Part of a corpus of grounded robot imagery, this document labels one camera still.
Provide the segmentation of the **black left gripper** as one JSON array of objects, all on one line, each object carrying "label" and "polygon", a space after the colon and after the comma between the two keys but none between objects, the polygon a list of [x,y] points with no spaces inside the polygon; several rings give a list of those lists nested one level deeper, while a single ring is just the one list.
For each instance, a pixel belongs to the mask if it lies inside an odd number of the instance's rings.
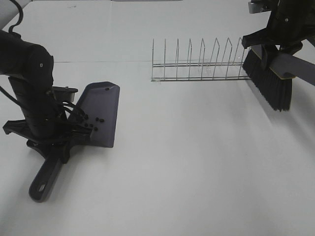
[{"label": "black left gripper", "polygon": [[[91,136],[91,128],[79,126],[88,118],[84,111],[73,102],[58,102],[52,86],[38,90],[25,81],[10,81],[10,85],[14,95],[5,95],[21,108],[24,119],[7,121],[3,126],[6,134],[15,133],[40,144]],[[69,161],[70,150],[70,144],[58,146],[61,163]]]}]

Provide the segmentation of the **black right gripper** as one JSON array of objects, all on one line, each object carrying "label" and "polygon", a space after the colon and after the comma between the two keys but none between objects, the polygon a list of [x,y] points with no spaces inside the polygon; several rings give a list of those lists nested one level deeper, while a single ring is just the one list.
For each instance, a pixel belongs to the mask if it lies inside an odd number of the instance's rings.
[{"label": "black right gripper", "polygon": [[315,2],[313,0],[279,0],[270,11],[265,28],[242,38],[244,48],[261,46],[261,68],[272,70],[271,64],[283,51],[294,54],[304,39],[315,35]]}]

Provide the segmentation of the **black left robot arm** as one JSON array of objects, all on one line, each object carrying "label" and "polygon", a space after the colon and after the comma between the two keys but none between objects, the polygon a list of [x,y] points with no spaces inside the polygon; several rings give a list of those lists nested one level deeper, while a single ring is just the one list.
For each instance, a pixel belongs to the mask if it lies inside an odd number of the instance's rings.
[{"label": "black left robot arm", "polygon": [[70,150],[88,141],[92,130],[87,113],[73,103],[76,88],[53,85],[54,58],[41,45],[26,42],[14,32],[0,32],[0,73],[8,77],[14,95],[1,92],[18,105],[22,120],[9,120],[6,134],[15,133],[44,158],[65,164]]}]

